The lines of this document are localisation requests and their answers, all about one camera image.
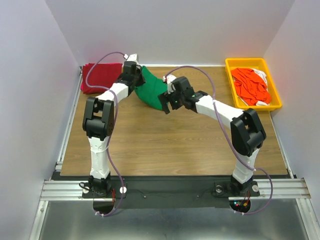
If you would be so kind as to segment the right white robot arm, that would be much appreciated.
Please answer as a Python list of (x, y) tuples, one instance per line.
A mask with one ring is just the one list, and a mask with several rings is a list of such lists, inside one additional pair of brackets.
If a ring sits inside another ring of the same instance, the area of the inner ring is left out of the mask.
[(247, 191), (253, 181), (255, 161), (267, 135), (257, 112), (249, 108), (239, 109), (222, 103), (203, 91), (194, 91), (185, 77), (168, 75), (163, 77), (167, 90), (158, 96), (162, 110), (185, 107), (197, 114), (218, 121), (221, 130), (227, 129), (226, 140), (236, 157), (235, 168), (230, 177), (230, 190), (234, 194)]

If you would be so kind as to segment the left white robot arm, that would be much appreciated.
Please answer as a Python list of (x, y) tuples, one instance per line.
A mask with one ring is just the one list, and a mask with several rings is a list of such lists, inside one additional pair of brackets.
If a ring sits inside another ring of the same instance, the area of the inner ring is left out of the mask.
[(118, 114), (118, 103), (137, 86), (145, 83), (142, 66), (137, 60), (126, 60), (122, 73), (112, 86), (96, 97), (88, 97), (82, 128), (90, 145), (91, 170), (84, 189), (105, 198), (111, 192), (108, 149)]

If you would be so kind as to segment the green t shirt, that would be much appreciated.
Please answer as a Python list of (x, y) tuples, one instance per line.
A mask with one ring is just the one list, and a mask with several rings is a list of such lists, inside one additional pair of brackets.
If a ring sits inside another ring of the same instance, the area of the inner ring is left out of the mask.
[(167, 85), (162, 79), (153, 75), (146, 66), (142, 67), (142, 76), (145, 83), (135, 88), (137, 97), (149, 107), (162, 111), (159, 95), (167, 91)]

